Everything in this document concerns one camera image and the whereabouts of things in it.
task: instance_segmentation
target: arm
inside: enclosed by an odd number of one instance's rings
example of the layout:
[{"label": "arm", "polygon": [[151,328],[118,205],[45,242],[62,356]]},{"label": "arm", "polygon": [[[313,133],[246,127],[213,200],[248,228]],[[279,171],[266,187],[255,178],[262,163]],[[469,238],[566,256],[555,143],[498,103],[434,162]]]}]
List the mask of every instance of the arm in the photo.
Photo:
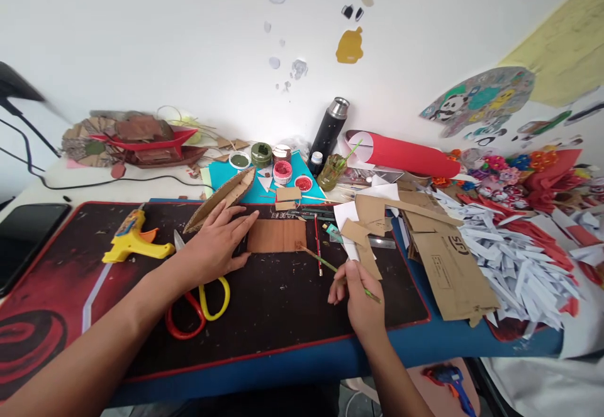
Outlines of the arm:
[{"label": "arm", "polygon": [[243,267],[231,258],[258,218],[230,221],[244,207],[222,201],[195,237],[143,279],[0,408],[0,416],[97,416],[168,306],[186,291]]},{"label": "arm", "polygon": [[350,324],[367,354],[377,394],[385,417],[433,417],[432,411],[411,381],[386,334],[384,304],[365,295],[364,287],[382,299],[382,285],[358,262],[348,261],[335,274],[328,302],[339,304],[345,297],[341,279],[348,282]]}]

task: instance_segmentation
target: yellow paper shape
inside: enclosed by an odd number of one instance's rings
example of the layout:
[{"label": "yellow paper shape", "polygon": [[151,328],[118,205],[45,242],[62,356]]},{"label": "yellow paper shape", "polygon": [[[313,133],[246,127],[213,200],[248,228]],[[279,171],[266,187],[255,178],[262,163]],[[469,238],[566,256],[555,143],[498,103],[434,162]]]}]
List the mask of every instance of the yellow paper shape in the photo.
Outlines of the yellow paper shape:
[{"label": "yellow paper shape", "polygon": [[500,66],[537,74],[530,99],[557,108],[603,85],[604,0],[568,0]]},{"label": "yellow paper shape", "polygon": [[347,30],[342,34],[338,50],[335,52],[338,62],[355,64],[363,56],[363,49],[361,49],[362,32],[363,29],[358,27],[356,30]]}]

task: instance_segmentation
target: hand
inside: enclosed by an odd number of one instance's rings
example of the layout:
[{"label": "hand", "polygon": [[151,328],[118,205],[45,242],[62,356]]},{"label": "hand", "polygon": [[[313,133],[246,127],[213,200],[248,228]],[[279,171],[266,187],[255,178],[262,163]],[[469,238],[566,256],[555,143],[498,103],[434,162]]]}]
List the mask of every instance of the hand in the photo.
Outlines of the hand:
[{"label": "hand", "polygon": [[[337,305],[346,296],[345,285],[348,284],[348,317],[350,324],[363,346],[386,335],[384,317],[384,292],[382,285],[361,263],[349,260],[335,273],[333,284],[329,289],[327,302]],[[378,304],[365,294],[365,288],[382,300]]]},{"label": "hand", "polygon": [[225,209],[226,204],[225,200],[218,203],[193,239],[164,263],[171,275],[182,283],[183,292],[242,268],[250,256],[245,252],[232,258],[235,247],[256,222],[259,212],[231,221],[246,208]]}]

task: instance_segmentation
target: left hand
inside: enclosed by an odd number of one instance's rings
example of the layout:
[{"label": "left hand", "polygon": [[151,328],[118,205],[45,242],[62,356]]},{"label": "left hand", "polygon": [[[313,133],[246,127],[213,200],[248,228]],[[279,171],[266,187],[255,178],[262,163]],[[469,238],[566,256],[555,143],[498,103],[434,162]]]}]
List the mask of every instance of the left hand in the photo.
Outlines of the left hand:
[{"label": "left hand", "polygon": [[245,252],[232,258],[233,251],[256,222],[259,212],[231,221],[246,208],[225,208],[226,205],[225,200],[218,203],[193,239],[164,263],[171,276],[182,284],[183,292],[243,267],[250,256]]}]

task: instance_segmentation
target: phone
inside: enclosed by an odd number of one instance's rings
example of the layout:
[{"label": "phone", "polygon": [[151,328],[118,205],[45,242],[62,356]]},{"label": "phone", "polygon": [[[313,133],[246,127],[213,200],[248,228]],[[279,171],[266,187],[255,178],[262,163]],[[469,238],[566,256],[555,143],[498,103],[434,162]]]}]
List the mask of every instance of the phone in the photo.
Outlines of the phone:
[{"label": "phone", "polygon": [[5,296],[65,219],[68,204],[18,206],[0,222],[0,296]]}]

